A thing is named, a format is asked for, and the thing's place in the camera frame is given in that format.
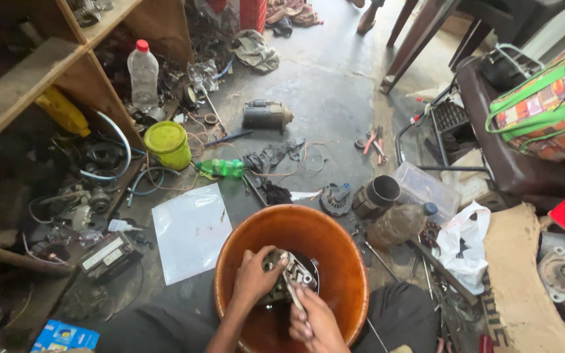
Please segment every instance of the bag with green straps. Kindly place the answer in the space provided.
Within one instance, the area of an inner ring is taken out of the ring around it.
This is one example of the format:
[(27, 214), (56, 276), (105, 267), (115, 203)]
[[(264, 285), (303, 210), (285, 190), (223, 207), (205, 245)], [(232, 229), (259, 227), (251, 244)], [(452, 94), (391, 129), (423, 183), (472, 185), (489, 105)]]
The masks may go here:
[(522, 153), (565, 160), (565, 51), (545, 69), (494, 100), (485, 129), (500, 134)]

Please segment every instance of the yellow plastic container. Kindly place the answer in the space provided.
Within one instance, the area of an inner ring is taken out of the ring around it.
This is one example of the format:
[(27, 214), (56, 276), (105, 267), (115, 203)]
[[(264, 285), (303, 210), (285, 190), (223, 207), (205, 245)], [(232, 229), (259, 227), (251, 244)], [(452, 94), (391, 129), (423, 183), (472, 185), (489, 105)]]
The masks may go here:
[(56, 87), (47, 88), (36, 98), (36, 104), (68, 132), (82, 137), (90, 134), (84, 115)]
[(161, 164), (175, 170), (185, 169), (191, 162), (191, 150), (182, 125), (161, 121), (145, 132), (145, 145)]

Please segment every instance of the blue box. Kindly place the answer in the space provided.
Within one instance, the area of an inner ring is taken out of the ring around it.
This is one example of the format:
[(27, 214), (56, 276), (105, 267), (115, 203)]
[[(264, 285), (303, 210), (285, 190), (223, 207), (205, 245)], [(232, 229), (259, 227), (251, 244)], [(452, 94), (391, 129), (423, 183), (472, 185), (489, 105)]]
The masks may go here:
[(99, 339), (99, 333), (86, 328), (67, 325), (56, 320), (49, 320), (38, 335), (31, 352), (44, 350), (68, 350), (73, 348), (93, 349)]

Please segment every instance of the small metal ring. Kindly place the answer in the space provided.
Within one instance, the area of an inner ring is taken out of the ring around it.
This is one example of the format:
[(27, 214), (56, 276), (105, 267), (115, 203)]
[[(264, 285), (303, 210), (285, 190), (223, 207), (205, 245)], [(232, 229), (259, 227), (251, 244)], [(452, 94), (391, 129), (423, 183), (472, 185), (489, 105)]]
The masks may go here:
[(209, 113), (204, 116), (204, 123), (207, 123), (208, 125), (212, 126), (217, 124), (217, 122), (219, 122), (219, 120), (215, 114)]
[(362, 138), (358, 138), (355, 140), (355, 148), (356, 149), (364, 149), (365, 148), (365, 140)]

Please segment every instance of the clear plastic box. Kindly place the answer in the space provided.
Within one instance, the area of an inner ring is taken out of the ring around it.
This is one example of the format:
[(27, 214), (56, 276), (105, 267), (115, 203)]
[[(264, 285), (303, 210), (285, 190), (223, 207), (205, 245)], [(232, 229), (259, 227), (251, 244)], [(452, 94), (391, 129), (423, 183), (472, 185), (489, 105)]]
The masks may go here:
[(417, 166), (405, 161), (392, 178), (398, 181), (401, 188), (401, 195), (396, 202), (416, 205), (432, 202), (437, 206), (437, 213), (429, 217), (430, 222), (441, 225), (457, 214), (461, 194)]

